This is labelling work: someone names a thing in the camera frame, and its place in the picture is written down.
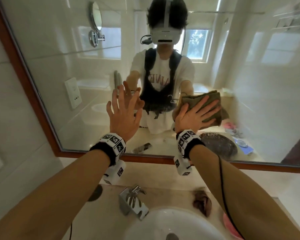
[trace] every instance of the person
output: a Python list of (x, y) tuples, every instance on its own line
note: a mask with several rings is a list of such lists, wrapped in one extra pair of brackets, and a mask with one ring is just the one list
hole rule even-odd
[[(139, 128), (142, 109), (134, 116), (138, 97), (139, 92), (136, 92), (126, 108), (124, 87), (120, 85), (119, 105), (117, 90), (112, 93), (112, 103), (107, 104), (110, 132), (124, 141), (131, 139)], [(218, 101), (200, 109), (207, 100), (204, 97), (189, 112), (188, 104), (181, 107), (176, 117), (177, 133), (189, 129), (196, 132), (213, 122), (202, 122), (220, 109), (209, 112)], [(234, 225), (246, 240), (300, 240), (296, 226), (265, 190), (246, 174), (229, 162), (220, 161), (202, 144), (192, 146), (188, 154), (213, 196), (231, 215)], [(0, 240), (62, 239), (110, 164), (111, 159), (103, 150), (91, 150), (49, 178), (0, 220)]]
[[(165, 17), (167, 0), (152, 0), (148, 9), (148, 25), (150, 29), (162, 27)], [(184, 0), (172, 0), (169, 12), (169, 26), (180, 30), (187, 26), (188, 10)], [(181, 97), (193, 95), (193, 80), (195, 68), (192, 61), (174, 51), (173, 44), (158, 44), (154, 52), (155, 62), (149, 74), (145, 70), (146, 50), (135, 55), (130, 74), (123, 83), (128, 98), (132, 97), (130, 91), (140, 91), (137, 88), (141, 79), (141, 100), (137, 101), (137, 107), (143, 108), (141, 127), (149, 129), (151, 134), (158, 134), (170, 130), (174, 119), (180, 109)], [(181, 58), (177, 64), (174, 77), (171, 77), (171, 64), (173, 56), (175, 60)]]

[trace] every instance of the window frame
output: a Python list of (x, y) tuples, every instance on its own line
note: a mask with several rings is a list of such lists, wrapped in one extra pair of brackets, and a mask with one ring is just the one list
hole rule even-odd
[(202, 59), (191, 59), (194, 63), (207, 63), (208, 62), (208, 56), (209, 56), (209, 50), (210, 50), (210, 44), (211, 44), (211, 37), (212, 37), (212, 29), (206, 29), (206, 28), (200, 28), (200, 29), (186, 29), (184, 32), (184, 42), (182, 46), (182, 52), (181, 55), (187, 56), (188, 53), (188, 46), (190, 41), (190, 36), (188, 35), (188, 30), (207, 30), (207, 38), (204, 44), (203, 48), (203, 57)]

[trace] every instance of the white sink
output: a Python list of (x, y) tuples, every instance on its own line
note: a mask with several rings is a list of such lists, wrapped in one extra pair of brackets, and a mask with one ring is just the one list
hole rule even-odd
[(223, 240), (222, 234), (205, 218), (183, 210), (150, 210), (125, 231), (124, 240)]

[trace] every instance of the chrome faucet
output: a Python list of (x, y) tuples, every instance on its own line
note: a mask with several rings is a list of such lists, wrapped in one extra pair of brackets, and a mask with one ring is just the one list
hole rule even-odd
[(149, 213), (149, 209), (138, 198), (139, 193), (146, 194), (139, 185), (125, 188), (119, 194), (119, 207), (125, 216), (133, 211), (137, 217), (142, 220)]

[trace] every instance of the mirror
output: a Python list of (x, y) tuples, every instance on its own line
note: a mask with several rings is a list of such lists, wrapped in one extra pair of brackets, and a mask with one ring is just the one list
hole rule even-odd
[(97, 2), (94, 2), (91, 4), (91, 17), (93, 20), (94, 28), (96, 28), (97, 31), (101, 31), (102, 28), (102, 18), (101, 18), (101, 12), (99, 9), (99, 5)]
[[(47, 19), (40, 7), (52, 7), (48, 0), (29, 2), (33, 20), (24, 26), (30, 7), (20, 5), (24, 0), (2, 0), (63, 151), (88, 151), (109, 131), (106, 104), (132, 70), (140, 77), (129, 81), (131, 88), (141, 87), (143, 95), (150, 88), (153, 94), (143, 96), (148, 104), (127, 153), (172, 158), (174, 110), (180, 103), (196, 104), (191, 96), (210, 92), (222, 109), (214, 126), (198, 134), (211, 150), (229, 161), (300, 167), (300, 0), (184, 0), (180, 10), (187, 8), (188, 25), (174, 23), (182, 29), (174, 45), (175, 80), (168, 61), (172, 52), (166, 52), (171, 47), (140, 44), (150, 34), (148, 9), (155, 13), (156, 1), (100, 0), (103, 20), (94, 2), (94, 24), (107, 39), (92, 49), (88, 3), (60, 0)], [(58, 5), (69, 8), (58, 12)], [(172, 22), (184, 17), (182, 11), (170, 13)], [(42, 20), (49, 29), (37, 29)], [(150, 48), (157, 49), (156, 60), (146, 77)], [(159, 99), (157, 92), (167, 86)], [(155, 107), (149, 101), (162, 103)]]

